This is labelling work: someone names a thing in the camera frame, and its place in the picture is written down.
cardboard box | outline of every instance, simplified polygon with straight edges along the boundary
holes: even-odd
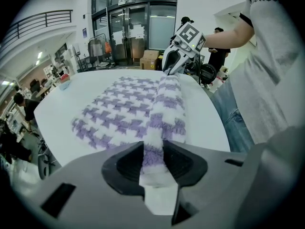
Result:
[[[140,67],[142,70],[156,70],[159,51],[145,50],[143,57],[140,59]]]

paper sign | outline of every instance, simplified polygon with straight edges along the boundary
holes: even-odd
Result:
[[[142,25],[134,25],[130,30],[130,38],[144,38],[144,27]]]
[[[115,41],[115,45],[120,45],[120,44],[122,44],[123,31],[114,32],[112,35],[113,35],[113,39],[114,39],[114,41]]]

balcony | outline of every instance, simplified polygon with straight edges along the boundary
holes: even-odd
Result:
[[[1,43],[0,52],[4,51],[12,43],[20,40],[20,38],[35,31],[51,26],[72,23],[72,11],[73,10],[56,10],[39,13],[12,24]]]

folded towel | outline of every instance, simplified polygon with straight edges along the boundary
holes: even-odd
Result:
[[[150,111],[139,184],[144,202],[155,215],[173,215],[178,184],[163,161],[163,140],[185,142],[185,108],[179,74],[164,76]]]

gray robot arm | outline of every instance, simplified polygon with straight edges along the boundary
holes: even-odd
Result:
[[[171,45],[164,51],[162,70],[167,75],[179,72],[185,63],[200,54],[205,44],[203,33],[199,32],[189,22],[183,25],[177,32]]]

